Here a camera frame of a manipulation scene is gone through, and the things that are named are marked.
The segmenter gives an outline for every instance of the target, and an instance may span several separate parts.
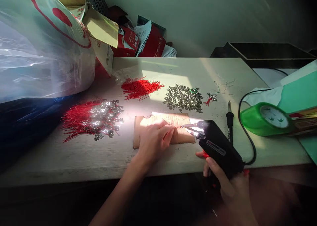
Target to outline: table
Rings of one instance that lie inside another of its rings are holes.
[[[125,123],[120,127],[120,136],[112,139],[105,136],[94,141],[93,136],[79,135],[63,143],[66,135],[57,128],[42,143],[34,147],[15,165],[0,175],[0,186],[36,185],[49,183],[91,181],[120,178],[132,157],[134,117],[147,117],[155,113],[178,113],[163,104],[169,86],[175,83],[199,88],[207,100],[207,93],[218,90],[215,82],[222,85],[234,81],[232,87],[220,86],[217,101],[209,107],[203,106],[203,113],[187,111],[192,123],[212,119],[227,134],[225,114],[228,101],[234,117],[234,146],[244,161],[252,156],[251,144],[238,120],[237,110],[241,97],[255,87],[267,85],[240,58],[114,58],[113,69],[134,67],[140,75],[149,80],[161,81],[162,89],[142,101],[124,100],[122,89],[115,78],[96,77],[93,85],[85,92],[84,99],[101,96],[108,100],[118,99],[125,112],[120,118]],[[257,149],[257,160],[249,167],[294,165],[311,162],[301,144],[292,137],[260,137],[250,133]],[[149,172],[150,176],[201,172],[204,159],[195,156],[201,147],[196,144],[171,145],[163,159]]]

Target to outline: white wall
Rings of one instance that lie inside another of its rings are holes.
[[[167,29],[178,57],[209,57],[226,42],[289,42],[313,48],[316,31],[301,0],[105,0],[136,25],[141,15]]]

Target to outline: green tape roll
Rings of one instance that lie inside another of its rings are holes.
[[[293,131],[292,119],[280,108],[260,102],[240,114],[243,126],[259,136],[285,134]]]

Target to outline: person's right hand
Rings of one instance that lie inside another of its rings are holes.
[[[203,157],[203,152],[196,153]],[[241,225],[258,225],[252,211],[249,195],[249,175],[238,173],[230,181],[221,167],[211,157],[206,159],[206,165],[217,177],[220,183],[221,197]]]

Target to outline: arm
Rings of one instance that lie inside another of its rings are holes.
[[[145,128],[138,153],[132,158],[120,181],[90,222],[89,226],[118,225],[119,218],[139,188],[151,166],[169,147],[174,126],[160,120]]]

